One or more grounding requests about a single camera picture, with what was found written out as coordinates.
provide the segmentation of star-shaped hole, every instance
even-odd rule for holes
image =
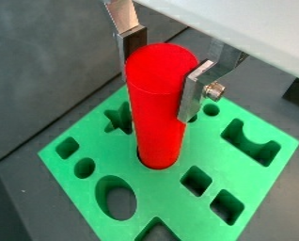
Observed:
[[[127,135],[132,134],[132,115],[128,102],[124,102],[118,110],[106,110],[104,115],[111,121],[104,128],[106,133],[119,128]]]

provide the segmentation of green shape sorter board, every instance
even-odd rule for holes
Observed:
[[[182,241],[235,240],[299,141],[226,98],[206,100],[177,164],[154,170],[139,161],[128,121],[123,87],[39,153],[100,240],[139,241],[158,223]],[[115,187],[136,196],[126,220],[106,204]]]

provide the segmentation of dark gray surface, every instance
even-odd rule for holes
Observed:
[[[185,25],[138,5],[148,40]],[[99,0],[0,0],[0,159],[119,72]]]
[[[206,53],[209,40],[190,29],[174,42]],[[282,98],[293,80],[291,75],[250,57],[225,80],[226,97],[299,139],[299,106]],[[118,78],[0,163],[0,177],[32,240],[96,240],[36,152],[119,86]],[[241,240],[299,240],[299,149]]]
[[[31,239],[0,181],[0,241],[10,240]]]

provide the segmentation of screw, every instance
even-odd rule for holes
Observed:
[[[219,102],[225,95],[225,86],[214,81],[203,88],[203,97],[209,97],[214,102]]]

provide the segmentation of red cylinder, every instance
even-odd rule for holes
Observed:
[[[183,80],[198,64],[194,54],[171,43],[147,45],[127,59],[139,158],[151,169],[166,169],[178,160],[186,127],[178,120]]]

